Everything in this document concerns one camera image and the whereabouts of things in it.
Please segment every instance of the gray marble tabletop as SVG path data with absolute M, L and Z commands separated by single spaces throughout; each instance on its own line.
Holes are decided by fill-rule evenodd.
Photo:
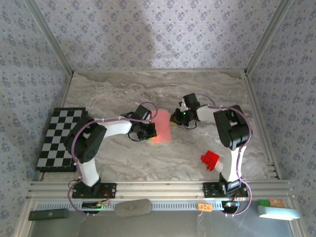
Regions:
M 182 96 L 189 93 L 210 96 L 217 105 L 240 105 L 249 118 L 254 135 L 244 154 L 242 175 L 267 179 L 268 162 L 254 123 L 242 79 L 215 71 L 75 73 L 65 107 L 86 107 L 93 118 L 115 118 L 134 111 L 144 101 L 173 113 Z M 208 104 L 205 98 L 198 98 Z M 200 156 L 211 150 L 224 159 L 228 149 L 220 143 L 213 123 L 199 122 L 194 130 L 172 125 L 172 141 L 133 142 L 127 135 L 103 140 L 96 155 L 102 180 L 216 180 L 219 173 L 208 171 Z M 45 180 L 70 180 L 77 174 L 48 173 Z

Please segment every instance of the orange sticky note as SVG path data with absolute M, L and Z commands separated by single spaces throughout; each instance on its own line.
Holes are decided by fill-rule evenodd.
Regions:
M 208 203 L 198 203 L 197 204 L 197 209 L 199 211 L 209 211 L 209 212 L 211 212 L 213 210 L 213 206 L 212 206 L 212 204 L 208 204 Z
M 153 138 L 153 142 L 170 142 L 170 122 L 169 113 L 167 110 L 159 110 L 157 116 L 152 120 L 155 123 L 157 137 Z

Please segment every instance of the black mounting bracket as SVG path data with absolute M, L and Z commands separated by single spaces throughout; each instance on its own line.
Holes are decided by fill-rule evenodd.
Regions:
M 239 191 L 243 198 L 248 197 L 247 187 L 244 183 L 241 183 L 241 186 L 237 189 L 234 189 L 234 192 L 229 192 L 224 194 L 220 189 L 219 182 L 206 182 L 203 183 L 203 192 L 205 198 L 230 198 L 233 197 L 235 192 Z
M 93 198 L 93 199 L 107 199 L 115 198 L 117 192 L 116 183 L 97 183 L 96 187 L 88 187 L 83 182 L 74 186 L 73 195 L 76 198 Z

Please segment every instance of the orange label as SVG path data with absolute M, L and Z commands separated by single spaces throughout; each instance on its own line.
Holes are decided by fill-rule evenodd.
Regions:
M 199 211 L 212 211 L 213 210 L 213 206 L 212 206 L 212 204 L 208 204 L 208 203 L 198 203 L 197 204 L 197 209 Z

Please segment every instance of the checkerboard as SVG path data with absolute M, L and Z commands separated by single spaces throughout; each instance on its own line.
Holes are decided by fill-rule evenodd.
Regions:
M 86 113 L 85 108 L 55 108 L 41 150 L 37 170 L 40 172 L 75 172 L 76 167 L 63 142 Z

